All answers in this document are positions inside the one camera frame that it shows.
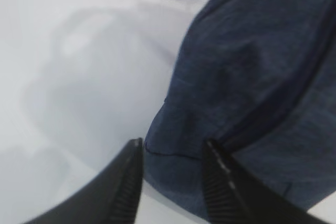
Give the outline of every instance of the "ridged black plastic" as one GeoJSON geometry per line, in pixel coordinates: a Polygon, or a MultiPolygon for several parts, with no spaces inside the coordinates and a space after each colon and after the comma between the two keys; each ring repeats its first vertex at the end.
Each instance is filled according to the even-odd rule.
{"type": "Polygon", "coordinates": [[[131,140],[87,186],[26,224],[133,224],[142,178],[142,140],[131,140]]]}
{"type": "Polygon", "coordinates": [[[212,224],[323,224],[277,195],[215,141],[203,147],[203,192],[212,224]]]}

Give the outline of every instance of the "blue cloth bag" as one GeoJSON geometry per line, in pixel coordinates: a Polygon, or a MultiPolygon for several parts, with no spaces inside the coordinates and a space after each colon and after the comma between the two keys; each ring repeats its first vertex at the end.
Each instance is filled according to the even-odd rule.
{"type": "Polygon", "coordinates": [[[145,139],[145,179],[207,219],[214,138],[302,209],[336,190],[336,0],[209,0],[145,139]]]}

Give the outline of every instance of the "stitching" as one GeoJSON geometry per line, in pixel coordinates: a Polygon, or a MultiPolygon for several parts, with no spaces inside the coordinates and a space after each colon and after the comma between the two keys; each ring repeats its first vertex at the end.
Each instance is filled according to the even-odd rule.
{"type": "Polygon", "coordinates": [[[185,158],[188,158],[188,159],[192,159],[194,161],[201,161],[200,158],[198,157],[192,157],[192,156],[188,156],[188,155],[184,155],[184,154],[179,154],[179,153],[172,153],[172,154],[162,154],[162,153],[158,153],[158,152],[153,152],[153,151],[150,151],[147,147],[147,142],[145,142],[145,145],[144,145],[144,149],[152,154],[152,155],[155,155],[155,156],[161,156],[161,157],[185,157],[185,158]]]}

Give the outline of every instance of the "black plastic tip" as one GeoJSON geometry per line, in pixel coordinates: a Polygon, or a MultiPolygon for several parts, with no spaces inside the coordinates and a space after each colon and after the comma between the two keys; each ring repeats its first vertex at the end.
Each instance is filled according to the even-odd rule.
{"type": "Polygon", "coordinates": [[[142,178],[142,139],[131,140],[87,186],[26,224],[133,224],[142,178]]]}
{"type": "Polygon", "coordinates": [[[203,146],[203,192],[212,224],[323,224],[266,187],[214,140],[203,146]]]}

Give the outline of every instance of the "denim fabric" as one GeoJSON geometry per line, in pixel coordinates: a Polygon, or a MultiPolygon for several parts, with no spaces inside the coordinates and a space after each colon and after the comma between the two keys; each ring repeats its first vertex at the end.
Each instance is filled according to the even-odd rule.
{"type": "MultiPolygon", "coordinates": [[[[146,137],[145,179],[206,219],[203,141],[227,133],[300,66],[332,1],[210,0],[182,43],[165,103],[146,137]]],[[[336,190],[333,45],[286,120],[233,153],[303,209],[336,190]]]]}

